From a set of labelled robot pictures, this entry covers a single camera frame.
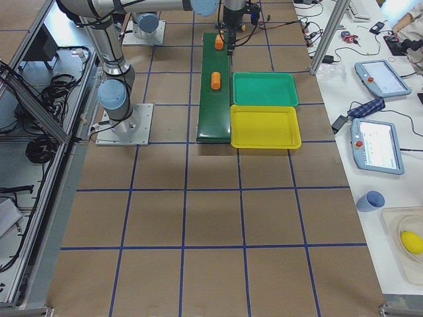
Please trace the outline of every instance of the green conveyor belt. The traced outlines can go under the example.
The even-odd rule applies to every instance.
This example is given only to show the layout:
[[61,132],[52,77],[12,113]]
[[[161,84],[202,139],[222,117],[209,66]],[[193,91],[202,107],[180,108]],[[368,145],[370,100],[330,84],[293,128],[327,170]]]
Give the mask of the green conveyor belt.
[[[218,51],[214,48],[216,33],[204,33],[203,65],[201,74],[200,115],[198,116],[198,142],[230,143],[231,122],[229,99],[231,81],[229,57],[226,46]],[[221,88],[211,88],[212,73],[221,74]]]

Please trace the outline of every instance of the metal base plate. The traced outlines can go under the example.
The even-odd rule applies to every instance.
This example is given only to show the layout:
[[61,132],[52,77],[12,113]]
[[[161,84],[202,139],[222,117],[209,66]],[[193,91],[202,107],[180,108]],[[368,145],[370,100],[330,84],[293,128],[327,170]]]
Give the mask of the metal base plate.
[[[134,22],[129,21],[126,30],[132,30]],[[156,33],[150,38],[137,38],[133,33],[125,34],[123,41],[124,46],[162,46],[165,38],[165,27],[166,21],[159,21],[159,26],[156,29]]]
[[[134,104],[134,114],[139,116],[141,125],[135,133],[117,135],[113,129],[106,130],[110,125],[102,125],[95,143],[106,146],[122,145],[148,145],[150,136],[151,118],[153,117],[153,104]],[[102,121],[108,120],[106,112],[103,113]]]

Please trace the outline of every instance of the lemon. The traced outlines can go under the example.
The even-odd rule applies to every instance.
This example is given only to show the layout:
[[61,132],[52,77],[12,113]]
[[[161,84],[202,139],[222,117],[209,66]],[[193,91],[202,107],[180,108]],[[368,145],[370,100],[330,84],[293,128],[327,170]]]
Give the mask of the lemon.
[[423,252],[423,240],[414,232],[402,231],[401,242],[410,253],[421,254]]

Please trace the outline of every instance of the orange cylinder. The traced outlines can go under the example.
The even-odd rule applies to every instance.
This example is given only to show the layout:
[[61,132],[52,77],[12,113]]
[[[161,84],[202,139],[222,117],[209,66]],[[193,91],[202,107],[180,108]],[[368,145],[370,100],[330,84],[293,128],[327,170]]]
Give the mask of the orange cylinder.
[[214,48],[218,51],[223,49],[223,35],[217,34],[216,39],[214,40]]
[[211,89],[213,90],[218,90],[220,89],[220,84],[221,84],[221,78],[220,78],[220,73],[218,71],[215,71],[214,73],[211,74]]

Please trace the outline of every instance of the screen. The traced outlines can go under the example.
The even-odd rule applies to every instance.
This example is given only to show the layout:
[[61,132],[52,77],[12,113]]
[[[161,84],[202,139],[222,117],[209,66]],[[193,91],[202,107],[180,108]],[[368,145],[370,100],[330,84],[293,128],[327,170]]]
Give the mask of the screen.
[[382,93],[388,94],[398,91],[406,91],[406,88],[399,81],[397,76],[382,61],[362,64],[374,83]]
[[398,169],[398,160],[390,125],[360,122],[365,149],[365,164]]

